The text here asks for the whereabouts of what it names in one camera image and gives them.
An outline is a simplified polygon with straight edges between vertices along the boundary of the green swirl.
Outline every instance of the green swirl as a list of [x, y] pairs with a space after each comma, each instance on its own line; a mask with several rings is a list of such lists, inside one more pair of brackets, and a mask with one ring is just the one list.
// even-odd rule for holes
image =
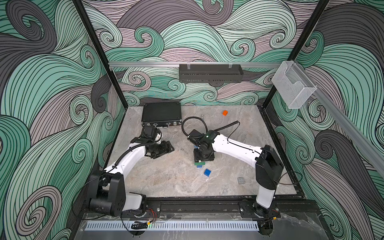
[[231, 46], [231, 53], [235, 56], [243, 54], [244, 48], [240, 47], [243, 44], [248, 46], [248, 51], [255, 52], [255, 43], [250, 39], [242, 38], [233, 43]]
[[152, 43], [145, 48], [122, 47], [113, 48], [105, 52], [109, 61], [139, 61], [146, 57], [159, 56], [164, 49], [164, 41], [155, 30], [141, 26], [135, 31], [138, 42], [144, 42], [142, 35], [148, 33], [152, 37]]
[[116, 138], [116, 135], [118, 134], [119, 126], [124, 116], [124, 108], [122, 107], [122, 104], [120, 104], [120, 110], [117, 114], [117, 117], [114, 122], [106, 122], [109, 121], [109, 118], [106, 118], [104, 121], [104, 127], [101, 128], [100, 131], [100, 142], [99, 142], [99, 151], [98, 151], [98, 163], [101, 168], [105, 165], [105, 159], [103, 157], [105, 147], [113, 142], [113, 140]]
[[340, 90], [348, 118], [384, 154], [384, 142], [376, 132], [384, 119], [384, 79], [376, 57], [357, 45], [334, 44], [324, 47], [314, 66], [332, 76]]
[[212, 87], [208, 83], [188, 83], [185, 85], [184, 93], [180, 95], [178, 98], [183, 99], [183, 98], [193, 97], [195, 94], [202, 91], [210, 91], [212, 92], [213, 96], [217, 97], [217, 89], [215, 87]]
[[95, 149], [93, 148], [93, 144], [91, 143], [90, 140], [85, 138], [80, 138], [78, 141], [76, 141], [73, 147], [73, 151], [77, 151], [77, 150], [80, 150], [82, 152], [81, 153], [82, 161], [79, 163], [81, 167], [73, 175], [73, 177], [69, 179], [68, 183], [65, 185], [64, 189], [61, 191], [61, 197], [62, 197], [61, 211], [50, 232], [51, 237], [54, 237], [57, 233], [62, 231], [64, 228], [66, 228], [67, 217], [71, 211], [70, 208], [72, 206], [73, 197], [76, 197], [74, 194], [79, 192], [79, 189], [83, 186], [83, 183], [86, 181], [88, 175], [91, 173], [92, 166], [94, 164]]
[[69, 228], [65, 228], [58, 232], [51, 240], [63, 240], [64, 239], [69, 239], [71, 236], [72, 230]]
[[140, 99], [136, 95], [127, 92], [123, 92], [123, 94], [128, 106], [138, 106], [140, 104]]
[[88, 33], [76, 8], [73, 7], [72, 0], [58, 2], [55, 23], [57, 44], [52, 54], [69, 58], [80, 64], [80, 51], [82, 46], [88, 43]]
[[[215, 59], [216, 61], [250, 61], [255, 54], [255, 47], [253, 41], [250, 39], [236, 39], [239, 41], [235, 46], [228, 49], [224, 39], [217, 31], [202, 22], [194, 20], [185, 20], [175, 23], [161, 32], [164, 39], [164, 50], [170, 48], [192, 48], [205, 53]], [[245, 43], [248, 45], [249, 50], [243, 56], [239, 44]]]
[[92, 143], [86, 138], [79, 139], [72, 149], [72, 160], [75, 163], [81, 163], [89, 153], [92, 152]]
[[238, 39], [255, 40], [278, 31], [274, 40], [279, 41], [274, 41], [271, 47], [281, 48], [294, 38], [296, 20], [287, 4], [281, 0], [254, 0], [243, 4], [224, 23], [213, 28], [228, 46]]
[[[251, 62], [264, 62], [264, 63], [281, 63], [282, 61], [286, 61], [291, 53], [292, 48], [280, 48], [273, 49], [257, 55]], [[245, 71], [251, 72], [266, 72], [270, 71], [273, 68], [244, 68]]]
[[242, 92], [218, 101], [233, 105], [255, 105], [259, 101], [259, 96], [254, 92]]
[[316, 40], [315, 49], [312, 50], [310, 53], [306, 53], [303, 50], [301, 50], [299, 52], [299, 55], [296, 58], [296, 60], [304, 68], [314, 65], [321, 57], [321, 54], [323, 53], [323, 50], [324, 50], [324, 37], [319, 31], [315, 31], [311, 34], [311, 36], [308, 38], [307, 42], [305, 43], [305, 46], [310, 46], [310, 42], [313, 39]]
[[103, 30], [99, 36], [102, 43], [110, 48], [119, 47], [122, 43], [122, 35], [116, 25], [86, 2], [84, 3], [84, 8], [95, 31]]
[[297, 136], [300, 143], [296, 149], [296, 159], [302, 164], [309, 164], [314, 159], [316, 149], [314, 148], [314, 136], [308, 125], [301, 117], [290, 122], [281, 121], [282, 124]]
[[303, 174], [303, 180], [300, 182], [300, 186], [305, 192], [305, 196], [308, 199], [315, 200], [315, 195], [313, 194], [312, 189], [306, 181], [306, 176], [304, 175], [303, 171], [303, 165], [299, 161], [297, 161], [296, 158], [296, 148], [298, 146], [301, 146], [303, 144], [303, 141], [295, 134], [292, 134], [290, 131], [288, 131], [288, 129], [284, 126], [277, 126], [275, 128], [275, 132], [276, 134], [280, 133], [284, 136], [286, 146], [285, 153], [293, 167], [293, 170]]
[[312, 117], [320, 116], [320, 106], [322, 106], [321, 102], [318, 99], [315, 99], [308, 106], [304, 104], [300, 109], [301, 117], [304, 119], [305, 123], [308, 126], [316, 131], [322, 131], [328, 129], [334, 123], [333, 117], [326, 111], [325, 118], [321, 122], [315, 122], [311, 119]]
[[[92, 106], [87, 97], [83, 98], [82, 104], [89, 107]], [[8, 187], [8, 195], [5, 200], [4, 219], [7, 219], [7, 221], [4, 221], [4, 229], [7, 239], [19, 238], [14, 223], [23, 203], [37, 189], [49, 184], [54, 172], [52, 169], [56, 169], [61, 159], [63, 159], [77, 140], [82, 138], [87, 132], [92, 120], [93, 111], [88, 111], [88, 117], [83, 124], [40, 140], [23, 156], [13, 173]], [[88, 166], [87, 168], [88, 173], [86, 173], [86, 175], [89, 174], [91, 167]], [[73, 188], [70, 190], [70, 195], [73, 196]], [[63, 204], [70, 204], [68, 199], [68, 197], [67, 199], [63, 199]], [[32, 204], [31, 209], [33, 210], [43, 205], [44, 201], [41, 199]], [[65, 218], [56, 220], [55, 225], [61, 225], [57, 232], [65, 228], [67, 216], [68, 212], [65, 212]]]
[[[141, 61], [165, 61], [162, 58], [143, 58]], [[122, 83], [130, 84], [128, 76], [130, 73], [139, 71], [147, 74], [151, 79], [151, 87], [158, 87], [162, 89], [168, 88], [168, 83], [172, 79], [179, 79], [178, 68], [128, 68], [125, 72]]]
[[88, 67], [49, 54], [30, 57], [18, 65], [4, 90], [1, 114], [18, 118], [30, 127], [39, 110], [54, 95], [95, 83], [101, 74], [97, 54], [88, 45], [82, 47], [81, 54]]
[[93, 148], [94, 160], [98, 156], [100, 142], [104, 144], [104, 139], [101, 139], [102, 129], [109, 131], [112, 129], [112, 127], [113, 127], [113, 118], [112, 118], [112, 115], [107, 111], [104, 111], [96, 115], [94, 120], [92, 121], [92, 124], [89, 127], [89, 130], [87, 132], [86, 138], [91, 141], [92, 146], [95, 146]]
[[[3, 209], [13, 171], [31, 147], [28, 128], [16, 118], [0, 115], [0, 145], [0, 207]], [[0, 211], [0, 219], [3, 219], [3, 211]]]
[[193, 96], [183, 98], [180, 101], [181, 105], [185, 105], [187, 103], [191, 103], [193, 105], [216, 105], [216, 102], [214, 100], [217, 98], [217, 91], [216, 94], [213, 91], [201, 91]]
[[173, 79], [168, 82], [168, 87], [171, 91], [164, 91], [160, 88], [150, 87], [146, 91], [138, 91], [132, 93], [139, 99], [150, 97], [150, 98], [161, 98], [161, 99], [180, 99], [181, 95], [185, 93], [187, 87], [185, 83], [180, 83], [178, 79]]
[[86, 117], [86, 114], [83, 110], [80, 110], [78, 112], [76, 111], [77, 106], [81, 104], [87, 106], [88, 110], [92, 109], [92, 104], [90, 103], [89, 99], [85, 95], [78, 95], [71, 101], [70, 116], [72, 121], [77, 125], [82, 124]]
[[274, 109], [282, 120], [286, 122], [293, 121], [297, 117], [298, 109], [288, 109], [288, 106], [285, 104], [284, 100], [280, 94], [275, 94], [272, 98], [272, 104]]

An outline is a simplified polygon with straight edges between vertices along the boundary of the red wire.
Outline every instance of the red wire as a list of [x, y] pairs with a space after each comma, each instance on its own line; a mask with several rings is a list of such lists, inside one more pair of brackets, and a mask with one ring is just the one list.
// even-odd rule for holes
[[152, 209], [148, 209], [152, 212], [152, 216], [153, 216], [153, 222], [155, 222], [157, 220], [157, 213], [155, 213]]

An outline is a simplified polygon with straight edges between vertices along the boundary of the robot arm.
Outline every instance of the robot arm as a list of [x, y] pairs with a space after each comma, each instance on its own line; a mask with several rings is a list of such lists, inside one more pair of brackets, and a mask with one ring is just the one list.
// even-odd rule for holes
[[126, 193], [124, 180], [133, 166], [144, 156], [156, 159], [174, 151], [169, 141], [161, 141], [156, 127], [144, 126], [139, 137], [132, 139], [127, 151], [103, 171], [95, 171], [89, 179], [86, 204], [89, 210], [119, 216], [122, 211], [145, 212], [145, 195]]
[[253, 168], [256, 167], [256, 159], [262, 152], [261, 147], [254, 147], [232, 139], [228, 139], [224, 135], [217, 135], [212, 143], [215, 152], [222, 152], [235, 157]]
[[222, 152], [254, 167], [256, 181], [260, 184], [255, 208], [259, 209], [258, 215], [269, 214], [277, 183], [284, 168], [271, 146], [247, 145], [229, 139], [215, 130], [209, 130], [206, 134], [193, 130], [188, 135], [188, 140], [199, 147], [194, 149], [195, 162], [213, 161], [214, 152]]

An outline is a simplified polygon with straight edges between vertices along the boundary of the swirl pattern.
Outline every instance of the swirl pattern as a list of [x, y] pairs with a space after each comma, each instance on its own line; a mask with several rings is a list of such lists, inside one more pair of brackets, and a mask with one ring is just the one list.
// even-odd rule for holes
[[[117, 27], [91, 19], [119, 47]], [[72, 201], [104, 166], [124, 108], [71, 0], [8, 0], [0, 23], [0, 235], [69, 239]]]
[[[382, 6], [369, 0], [330, 2], [296, 60], [384, 155]], [[360, 153], [321, 99], [310, 97], [298, 112], [287, 109], [278, 94], [272, 104], [268, 115], [275, 131], [335, 239], [383, 238], [384, 180], [371, 159]]]
[[[109, 61], [225, 62], [286, 60], [317, 2], [83, 0]], [[71, 0], [2, 6], [0, 234], [68, 239], [75, 193], [104, 166], [125, 109]], [[297, 61], [384, 155], [383, 16], [379, 1], [330, 1]], [[260, 104], [276, 70], [244, 69], [242, 83], [217, 85], [180, 83], [173, 68], [114, 71], [139, 106]], [[384, 180], [321, 101], [288, 109], [276, 94], [267, 112], [334, 237], [381, 239]]]

